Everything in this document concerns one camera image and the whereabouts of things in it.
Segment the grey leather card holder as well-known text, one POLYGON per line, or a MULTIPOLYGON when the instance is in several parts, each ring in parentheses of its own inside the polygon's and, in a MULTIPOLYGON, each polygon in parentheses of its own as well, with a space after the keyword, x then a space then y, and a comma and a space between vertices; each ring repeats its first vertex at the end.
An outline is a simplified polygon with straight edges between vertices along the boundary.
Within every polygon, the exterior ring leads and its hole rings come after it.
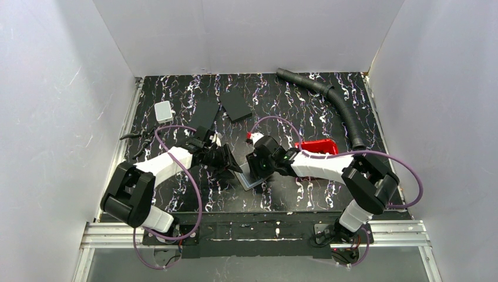
POLYGON ((272 175, 269 175, 264 178, 253 178, 250 174, 250 167, 248 163, 244 163, 241 166, 242 173, 239 172, 234 172, 234 175, 238 179, 238 181, 241 183, 244 191, 250 191, 253 188, 257 187, 258 185, 261 185, 263 182, 268 180, 269 178, 272 177, 272 175))

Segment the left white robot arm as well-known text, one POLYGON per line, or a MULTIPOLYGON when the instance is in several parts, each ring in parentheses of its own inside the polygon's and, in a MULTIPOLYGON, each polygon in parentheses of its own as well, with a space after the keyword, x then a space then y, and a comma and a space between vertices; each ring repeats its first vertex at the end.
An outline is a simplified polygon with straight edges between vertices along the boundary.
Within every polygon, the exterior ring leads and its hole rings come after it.
POLYGON ((189 170, 198 165, 228 179, 232 179, 235 172, 243 171, 229 146, 221 144, 215 131, 199 126, 192 132, 193 135, 150 160, 119 163, 101 199, 102 211, 130 227, 164 235, 172 228, 175 218, 152 205, 158 184, 180 172, 192 180, 189 170))

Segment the red plastic bin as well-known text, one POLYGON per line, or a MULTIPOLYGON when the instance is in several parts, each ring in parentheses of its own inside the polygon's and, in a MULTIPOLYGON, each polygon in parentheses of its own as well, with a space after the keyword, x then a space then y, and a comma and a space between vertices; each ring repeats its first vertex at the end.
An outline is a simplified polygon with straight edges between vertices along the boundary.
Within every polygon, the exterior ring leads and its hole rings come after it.
POLYGON ((339 153, 337 144, 331 139, 309 140, 301 142, 301 149, 311 153, 337 155, 339 153))

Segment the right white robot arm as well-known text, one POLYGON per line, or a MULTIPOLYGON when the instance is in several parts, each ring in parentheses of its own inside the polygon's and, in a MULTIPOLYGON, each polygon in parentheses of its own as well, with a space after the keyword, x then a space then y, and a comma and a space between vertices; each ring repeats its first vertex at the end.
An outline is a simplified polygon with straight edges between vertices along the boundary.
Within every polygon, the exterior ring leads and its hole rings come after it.
POLYGON ((357 232, 374 215, 382 214, 397 191, 399 177, 371 152, 324 155, 299 148, 284 149, 268 135, 249 133, 253 152, 246 156, 251 176, 274 173, 299 178, 327 179, 346 186, 353 199, 334 224, 335 231, 357 232))

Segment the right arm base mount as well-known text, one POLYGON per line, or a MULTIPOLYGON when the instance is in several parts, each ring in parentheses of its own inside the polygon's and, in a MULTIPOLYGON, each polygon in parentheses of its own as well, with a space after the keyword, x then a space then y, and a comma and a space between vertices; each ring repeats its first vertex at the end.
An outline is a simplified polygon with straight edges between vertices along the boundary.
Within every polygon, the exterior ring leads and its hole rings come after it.
POLYGON ((374 242, 371 227, 363 225, 359 230, 351 232, 338 223, 316 224, 314 233, 309 239, 311 247, 331 250, 335 264, 351 268, 362 262, 374 242))

